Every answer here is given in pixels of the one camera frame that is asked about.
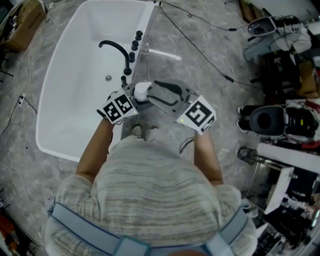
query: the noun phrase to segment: bathtub drain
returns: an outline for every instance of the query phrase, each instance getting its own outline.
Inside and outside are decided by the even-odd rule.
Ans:
[[[110,82],[111,79],[112,79],[111,75],[107,75],[107,76],[105,77],[105,80],[106,80],[107,82]]]

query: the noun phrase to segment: marble floor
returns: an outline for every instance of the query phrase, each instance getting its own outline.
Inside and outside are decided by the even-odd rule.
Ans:
[[[70,0],[49,10],[49,20],[42,22],[20,62],[20,70],[31,70],[31,83],[27,99],[37,109],[46,70],[58,43],[73,13],[84,0]],[[224,28],[237,28],[246,23],[241,18],[238,1],[235,0],[167,0],[209,22]],[[256,77],[257,68],[242,56],[242,48],[249,35],[246,29],[236,32],[216,29],[207,23],[189,18],[179,9],[163,4],[163,10],[177,26],[203,51],[222,72],[242,82]],[[226,183],[240,190],[248,188],[253,169],[237,159],[241,146],[256,147],[259,138],[240,132],[235,126],[237,107],[263,103],[263,93],[259,89],[231,83],[219,74],[186,38],[172,25],[164,13],[155,8],[149,22],[148,34],[156,44],[156,49],[181,57],[181,60],[154,54],[149,62],[151,80],[176,78],[184,80],[189,87],[206,97],[217,112],[217,121],[211,128]],[[145,36],[144,43],[154,45]],[[11,54],[3,69],[14,76],[3,76],[0,83],[0,131],[9,121],[21,89],[30,79],[29,69],[18,71],[18,61],[23,56]],[[149,55],[141,55],[135,70],[136,81],[148,80]],[[0,188],[4,204],[11,204],[7,210],[18,225],[26,231],[38,245],[44,245],[44,228],[47,220],[48,198],[55,195],[59,184],[71,175],[77,163],[41,152],[35,139],[37,115],[25,104],[17,107],[10,126],[0,139]],[[139,117],[144,126],[156,125],[172,137],[172,148],[178,148],[182,141],[192,136],[192,132],[179,125],[157,108],[150,108]],[[192,161],[193,149],[190,145],[182,154]],[[41,247],[37,254],[46,254]]]

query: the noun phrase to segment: power strip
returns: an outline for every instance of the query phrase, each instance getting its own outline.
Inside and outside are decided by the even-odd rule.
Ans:
[[[18,105],[19,105],[20,108],[22,108],[22,106],[24,105],[24,103],[25,103],[25,98],[26,98],[26,93],[23,93],[23,94],[22,94],[22,97],[19,96]]]

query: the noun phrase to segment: person's right arm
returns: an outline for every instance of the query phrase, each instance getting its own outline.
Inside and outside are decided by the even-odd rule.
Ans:
[[[215,146],[209,131],[202,135],[195,134],[194,165],[200,169],[212,185],[218,186],[224,183]]]

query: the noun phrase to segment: harness strap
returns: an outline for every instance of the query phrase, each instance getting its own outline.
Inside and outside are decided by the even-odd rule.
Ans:
[[[241,207],[231,220],[205,244],[150,247],[128,236],[118,236],[87,221],[64,205],[57,203],[51,217],[81,241],[108,256],[167,256],[183,249],[192,249],[212,256],[234,256],[230,244],[245,228],[248,217]]]

